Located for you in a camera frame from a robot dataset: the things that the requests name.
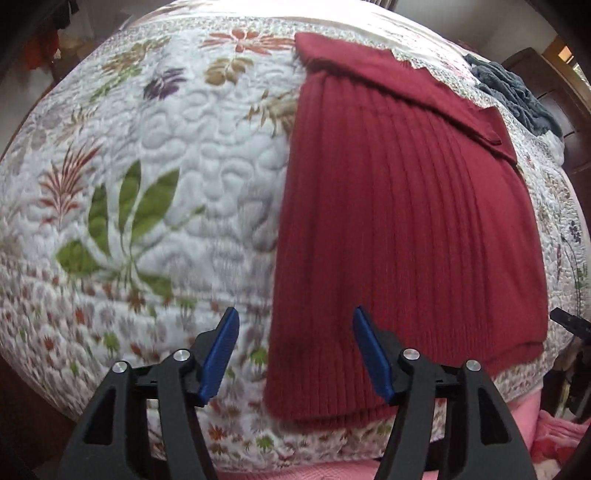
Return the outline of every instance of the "red sweater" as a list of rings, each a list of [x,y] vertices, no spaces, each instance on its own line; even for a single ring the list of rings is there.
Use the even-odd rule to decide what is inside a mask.
[[[281,212],[265,403],[314,428],[387,417],[352,335],[363,305],[433,361],[491,375],[548,322],[530,197],[499,112],[388,50],[295,37],[308,69]]]

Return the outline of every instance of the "gray towel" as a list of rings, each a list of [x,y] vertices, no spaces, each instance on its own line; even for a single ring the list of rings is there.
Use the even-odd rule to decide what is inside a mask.
[[[468,54],[464,59],[472,65],[472,74],[481,83],[476,87],[505,105],[519,122],[536,137],[548,130],[562,138],[562,129],[544,105],[529,91],[520,77],[501,65]]]

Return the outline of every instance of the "black bracket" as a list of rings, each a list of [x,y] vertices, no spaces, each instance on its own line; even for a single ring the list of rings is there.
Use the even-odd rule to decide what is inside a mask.
[[[438,480],[535,480],[530,453],[499,391],[476,360],[432,363],[379,330],[360,307],[353,331],[374,390],[399,406],[375,480],[420,480],[435,399],[447,400]]]
[[[57,480],[144,480],[154,470],[146,399],[158,400],[171,480],[216,480],[195,413],[217,394],[238,338],[238,312],[228,308],[215,330],[158,365],[117,362],[72,434]]]

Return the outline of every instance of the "wooden furniture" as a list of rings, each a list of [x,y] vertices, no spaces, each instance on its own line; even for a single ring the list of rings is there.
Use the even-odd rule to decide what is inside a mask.
[[[563,168],[591,225],[591,106],[586,99],[533,48],[503,62],[519,75],[535,97],[560,124],[564,135]]]

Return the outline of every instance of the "bed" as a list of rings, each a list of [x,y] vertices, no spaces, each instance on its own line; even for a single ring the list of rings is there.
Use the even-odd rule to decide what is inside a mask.
[[[496,106],[537,217],[549,308],[590,313],[591,245],[561,152],[475,88],[466,50],[358,0],[180,0],[78,65],[0,163],[0,351],[69,417],[114,362],[161,361],[233,305],[240,337],[219,395],[199,411],[219,470],[383,452],[393,419],[304,433],[262,402],[288,140],[306,75],[293,52],[298,31],[390,48]],[[495,379],[506,401],[539,386],[570,340],[550,322],[544,353]],[[162,458],[155,408],[150,438]],[[433,439],[443,425],[439,405]]]

